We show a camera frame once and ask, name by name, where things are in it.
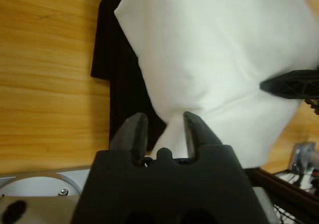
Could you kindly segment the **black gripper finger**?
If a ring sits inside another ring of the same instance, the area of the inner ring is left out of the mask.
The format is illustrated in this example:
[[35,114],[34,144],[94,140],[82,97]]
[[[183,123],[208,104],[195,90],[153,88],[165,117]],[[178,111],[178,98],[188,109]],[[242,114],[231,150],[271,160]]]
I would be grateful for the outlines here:
[[208,156],[216,157],[223,152],[223,144],[200,116],[183,113],[187,160],[197,161]]
[[125,120],[110,142],[109,150],[127,151],[133,164],[142,164],[148,145],[148,117],[141,112]]

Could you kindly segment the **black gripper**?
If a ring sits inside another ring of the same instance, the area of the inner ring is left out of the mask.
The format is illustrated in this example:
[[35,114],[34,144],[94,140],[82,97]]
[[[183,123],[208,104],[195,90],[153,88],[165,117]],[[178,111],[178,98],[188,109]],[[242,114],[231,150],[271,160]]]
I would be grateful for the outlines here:
[[294,100],[305,100],[319,114],[319,71],[294,70],[260,83],[260,89],[271,95]]

